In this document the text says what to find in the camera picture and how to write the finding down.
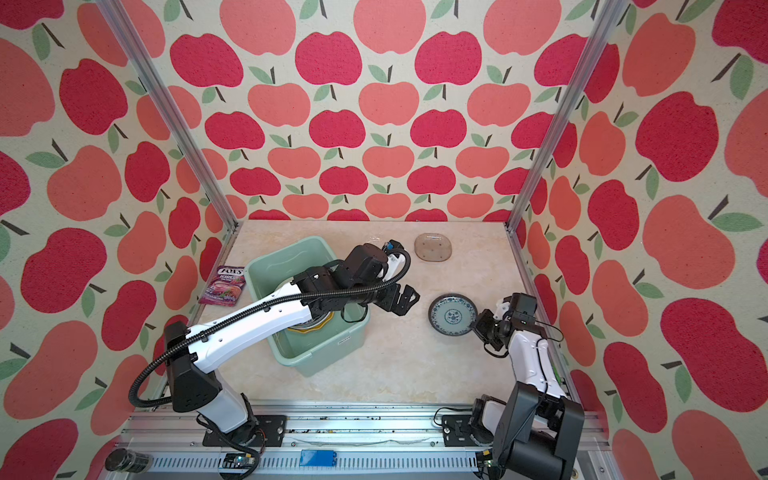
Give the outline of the yellow polka dot plate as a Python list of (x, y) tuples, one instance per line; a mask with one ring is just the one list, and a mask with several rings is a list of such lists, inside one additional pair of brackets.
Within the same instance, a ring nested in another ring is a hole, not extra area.
[(322, 318), (313, 318), (310, 321), (291, 326), (289, 327), (289, 330), (300, 334), (314, 332), (322, 329), (334, 317), (334, 315), (334, 312), (330, 312)]

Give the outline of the mint green plastic bin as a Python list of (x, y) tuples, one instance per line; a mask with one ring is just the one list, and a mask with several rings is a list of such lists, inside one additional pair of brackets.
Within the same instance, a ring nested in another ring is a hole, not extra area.
[[(319, 236), (306, 237), (252, 260), (246, 266), (246, 285), (254, 301), (271, 295), (285, 281), (310, 267), (335, 260), (337, 255)], [(363, 346), (370, 314), (357, 304), (335, 313), (324, 325), (303, 333), (284, 329), (267, 338), (283, 366), (310, 377)]]

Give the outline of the blue patterned small plate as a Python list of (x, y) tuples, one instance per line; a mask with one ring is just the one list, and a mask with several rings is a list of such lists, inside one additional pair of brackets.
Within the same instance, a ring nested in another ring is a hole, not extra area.
[(476, 305), (468, 297), (456, 293), (438, 296), (428, 310), (430, 325), (446, 336), (468, 334), (477, 316)]

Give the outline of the smoky brown glass plate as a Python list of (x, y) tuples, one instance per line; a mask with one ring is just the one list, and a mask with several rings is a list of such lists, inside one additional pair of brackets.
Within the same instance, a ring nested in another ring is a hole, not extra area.
[(414, 240), (416, 256), (425, 262), (444, 262), (453, 253), (451, 241), (440, 233), (422, 233)]

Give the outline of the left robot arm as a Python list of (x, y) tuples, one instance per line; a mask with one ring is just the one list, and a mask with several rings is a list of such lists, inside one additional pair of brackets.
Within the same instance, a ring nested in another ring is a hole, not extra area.
[(248, 400), (216, 371), (246, 348), (289, 327), (320, 321), (350, 304), (370, 304), (405, 315), (419, 296), (400, 280), (411, 266), (403, 246), (356, 246), (343, 260), (293, 275), (274, 293), (232, 314), (191, 330), (166, 334), (170, 403), (178, 413), (195, 412), (208, 429), (230, 434), (258, 421)]

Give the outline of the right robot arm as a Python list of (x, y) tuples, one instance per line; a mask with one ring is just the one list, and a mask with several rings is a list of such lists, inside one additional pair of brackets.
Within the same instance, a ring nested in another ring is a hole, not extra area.
[(552, 339), (536, 322), (536, 311), (535, 297), (514, 293), (471, 324), (486, 353), (510, 361), (515, 379), (508, 400), (483, 395), (473, 405), (470, 436), (484, 448), (480, 479), (500, 479), (508, 471), (529, 479), (572, 476), (585, 414), (556, 378)]

